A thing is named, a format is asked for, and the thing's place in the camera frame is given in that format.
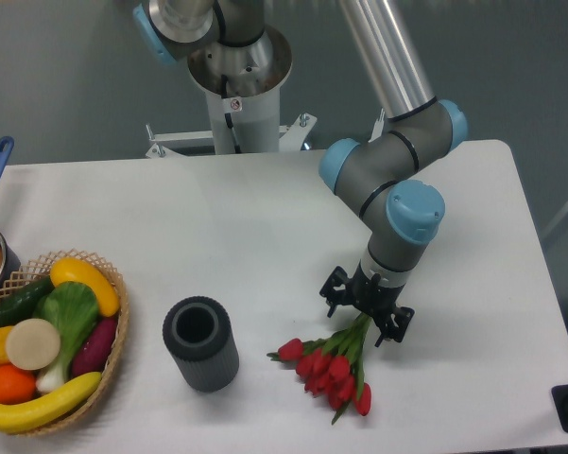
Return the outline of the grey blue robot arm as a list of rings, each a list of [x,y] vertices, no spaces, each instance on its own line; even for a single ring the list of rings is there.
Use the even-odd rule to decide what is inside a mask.
[[[335,269],[320,293],[331,309],[353,306],[371,318],[381,341],[401,341],[414,312],[397,298],[445,213],[438,190],[416,175],[465,140],[467,120],[435,96],[394,2],[341,9],[387,129],[367,143],[339,140],[320,160],[320,178],[370,229],[354,274]],[[142,1],[133,18],[158,60],[187,63],[206,96],[216,153],[283,149],[279,94],[292,56],[263,2]]]

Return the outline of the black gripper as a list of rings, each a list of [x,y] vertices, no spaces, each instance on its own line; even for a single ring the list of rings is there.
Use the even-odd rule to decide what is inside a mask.
[[[360,265],[357,266],[352,280],[347,272],[336,266],[319,291],[319,295],[328,306],[327,316],[332,317],[339,306],[353,304],[357,309],[368,314],[378,327],[380,335],[375,346],[380,346],[383,341],[401,343],[415,315],[415,310],[411,307],[397,306],[397,299],[404,285],[390,288],[381,286],[383,282],[379,274],[369,278]]]

